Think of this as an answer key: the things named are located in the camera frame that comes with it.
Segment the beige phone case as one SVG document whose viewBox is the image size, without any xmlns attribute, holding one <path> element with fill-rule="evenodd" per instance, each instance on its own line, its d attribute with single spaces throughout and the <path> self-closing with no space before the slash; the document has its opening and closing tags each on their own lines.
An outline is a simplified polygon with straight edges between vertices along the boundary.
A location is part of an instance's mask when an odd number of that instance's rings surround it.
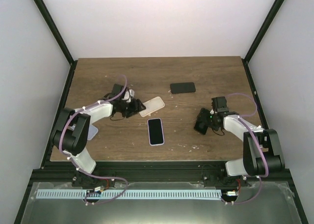
<svg viewBox="0 0 314 224">
<path fill-rule="evenodd" d="M 159 96 L 143 103 L 143 105 L 146 107 L 146 109 L 139 113 L 141 117 L 150 116 L 152 113 L 165 107 L 164 101 Z"/>
</svg>

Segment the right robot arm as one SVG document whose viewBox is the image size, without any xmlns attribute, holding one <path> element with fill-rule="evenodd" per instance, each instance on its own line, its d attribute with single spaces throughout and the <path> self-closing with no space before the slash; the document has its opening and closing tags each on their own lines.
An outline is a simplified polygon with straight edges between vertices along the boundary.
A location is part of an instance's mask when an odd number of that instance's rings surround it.
<svg viewBox="0 0 314 224">
<path fill-rule="evenodd" d="M 242 158 L 227 161 L 226 169 L 218 173 L 221 185 L 231 185 L 236 176 L 267 177 L 285 169 L 279 136 L 274 129 L 256 126 L 246 121 L 244 115 L 230 111 L 224 96 L 212 98 L 211 106 L 205 125 L 214 132 L 229 132 L 243 142 Z"/>
</svg>

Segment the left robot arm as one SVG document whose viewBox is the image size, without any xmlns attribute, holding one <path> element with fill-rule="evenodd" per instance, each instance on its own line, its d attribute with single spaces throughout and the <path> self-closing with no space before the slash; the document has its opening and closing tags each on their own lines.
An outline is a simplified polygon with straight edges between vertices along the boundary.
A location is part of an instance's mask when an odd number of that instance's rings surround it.
<svg viewBox="0 0 314 224">
<path fill-rule="evenodd" d="M 115 84 L 112 91 L 97 102 L 79 109 L 64 108 L 58 116 L 50 142 L 74 163 L 77 170 L 85 172 L 83 181 L 90 187 L 100 181 L 100 174 L 94 170 L 96 162 L 86 148 L 90 126 L 103 118 L 112 118 L 117 112 L 123 118 L 129 118 L 145 110 L 144 104 L 134 95 L 126 85 Z"/>
</svg>

